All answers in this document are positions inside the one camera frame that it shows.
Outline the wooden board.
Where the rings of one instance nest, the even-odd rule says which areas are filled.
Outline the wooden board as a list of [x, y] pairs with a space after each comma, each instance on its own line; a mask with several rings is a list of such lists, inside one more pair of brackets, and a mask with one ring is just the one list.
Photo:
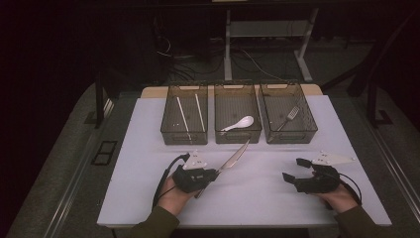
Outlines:
[[[323, 92], [319, 85], [302, 84], [302, 91], [305, 95], [322, 95]], [[141, 98], [166, 98], [168, 92], [167, 86], [149, 86], [146, 87], [140, 97]]]

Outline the black metal stand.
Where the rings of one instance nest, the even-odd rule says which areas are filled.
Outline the black metal stand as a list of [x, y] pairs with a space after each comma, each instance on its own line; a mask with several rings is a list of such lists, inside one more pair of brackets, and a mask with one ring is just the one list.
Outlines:
[[367, 119], [373, 128], [379, 125], [391, 125], [392, 121], [384, 110], [376, 108], [377, 102], [377, 84], [371, 81], [367, 85]]
[[97, 70], [94, 73], [95, 79], [95, 102], [96, 102], [96, 122], [95, 128], [98, 129], [104, 122], [109, 111], [113, 86], [111, 74], [108, 69]]

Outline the person's left hand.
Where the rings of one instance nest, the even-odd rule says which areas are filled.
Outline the person's left hand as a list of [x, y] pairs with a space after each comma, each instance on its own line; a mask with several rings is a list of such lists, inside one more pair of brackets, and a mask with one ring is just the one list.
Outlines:
[[172, 177], [168, 177], [160, 191], [157, 206], [162, 207], [174, 216], [177, 216], [186, 205], [188, 200], [196, 194], [196, 191], [186, 193], [180, 190], [173, 181]]

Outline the stainless steel fork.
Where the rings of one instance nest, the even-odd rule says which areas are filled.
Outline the stainless steel fork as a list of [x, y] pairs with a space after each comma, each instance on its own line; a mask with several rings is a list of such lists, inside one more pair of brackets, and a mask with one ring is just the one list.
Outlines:
[[286, 116], [286, 119], [284, 122], [281, 123], [281, 125], [277, 128], [278, 131], [280, 131], [289, 121], [292, 121], [296, 115], [299, 112], [299, 108], [297, 106], [294, 106], [292, 110], [288, 113]]

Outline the white metal desk frame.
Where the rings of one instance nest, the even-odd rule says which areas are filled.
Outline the white metal desk frame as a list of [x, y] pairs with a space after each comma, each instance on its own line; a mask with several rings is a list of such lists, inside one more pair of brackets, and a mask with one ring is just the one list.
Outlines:
[[231, 11], [226, 11], [225, 24], [225, 52], [224, 52], [224, 79], [232, 80], [231, 39], [232, 38], [287, 38], [301, 37], [302, 43], [294, 51], [298, 68], [306, 82], [313, 80], [305, 61], [305, 53], [315, 26], [319, 9], [313, 8], [307, 20], [298, 21], [232, 21]]

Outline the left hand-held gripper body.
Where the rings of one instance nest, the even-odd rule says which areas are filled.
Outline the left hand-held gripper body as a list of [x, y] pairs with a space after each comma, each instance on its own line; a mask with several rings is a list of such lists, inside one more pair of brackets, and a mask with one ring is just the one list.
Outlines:
[[190, 193], [200, 190], [204, 185], [207, 163], [194, 151], [187, 155], [186, 162], [179, 165], [172, 174], [175, 185], [182, 191]]

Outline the smoky transparent plastic bin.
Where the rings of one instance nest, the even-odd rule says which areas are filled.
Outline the smoky transparent plastic bin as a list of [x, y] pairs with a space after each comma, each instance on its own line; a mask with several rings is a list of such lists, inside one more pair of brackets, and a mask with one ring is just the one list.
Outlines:
[[[195, 96], [197, 93], [206, 132], [200, 125]], [[191, 141], [189, 141], [176, 96], [181, 100]], [[208, 143], [208, 88], [206, 85], [171, 85], [168, 88], [160, 132], [166, 145], [206, 145]]]
[[[309, 144], [318, 131], [298, 83], [261, 83], [259, 103], [268, 144]], [[299, 108], [298, 114], [278, 131], [277, 128], [294, 106]]]
[[[259, 142], [262, 122], [257, 103], [255, 86], [252, 83], [216, 84], [214, 88], [215, 140], [217, 144], [251, 144]], [[246, 116], [254, 118], [251, 126], [233, 126]]]

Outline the person's right hand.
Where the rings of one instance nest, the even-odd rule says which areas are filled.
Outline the person's right hand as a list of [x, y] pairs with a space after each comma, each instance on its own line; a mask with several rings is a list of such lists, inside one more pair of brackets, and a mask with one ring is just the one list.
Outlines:
[[352, 194], [342, 185], [328, 193], [316, 193], [316, 196], [327, 202], [337, 213], [343, 213], [358, 206]]

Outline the stainless steel knife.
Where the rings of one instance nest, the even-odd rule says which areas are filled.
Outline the stainless steel knife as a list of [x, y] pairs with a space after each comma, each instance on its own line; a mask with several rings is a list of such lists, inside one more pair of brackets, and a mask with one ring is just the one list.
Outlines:
[[[218, 169], [218, 175], [225, 171], [226, 169], [231, 168], [242, 156], [242, 154], [244, 153], [244, 151], [246, 150], [246, 148], [248, 147], [250, 141], [247, 141], [239, 150], [237, 150], [219, 169]], [[204, 176], [204, 185], [203, 187], [194, 195], [195, 198], [199, 198], [202, 193], [204, 192], [204, 190], [207, 188], [207, 186], [215, 181], [215, 180], [210, 180], [210, 176], [211, 174], [209, 173], [209, 170], [206, 171], [206, 174]]]

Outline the white ceramic spoon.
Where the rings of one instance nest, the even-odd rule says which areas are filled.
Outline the white ceramic spoon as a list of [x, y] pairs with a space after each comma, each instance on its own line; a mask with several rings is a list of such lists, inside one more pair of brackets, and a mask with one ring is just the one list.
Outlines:
[[222, 132], [228, 132], [233, 129], [248, 128], [254, 124], [254, 121], [255, 119], [253, 116], [245, 116], [237, 123], [222, 129]]

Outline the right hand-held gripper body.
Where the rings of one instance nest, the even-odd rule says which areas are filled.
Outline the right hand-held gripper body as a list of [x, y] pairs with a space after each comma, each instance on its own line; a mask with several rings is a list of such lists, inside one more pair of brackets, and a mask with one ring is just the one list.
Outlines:
[[356, 159], [338, 154], [321, 151], [312, 162], [313, 169], [311, 178], [297, 178], [295, 187], [298, 192], [305, 193], [328, 193], [334, 191], [340, 184], [353, 190], [347, 183], [340, 179], [340, 173], [335, 165], [348, 164]]

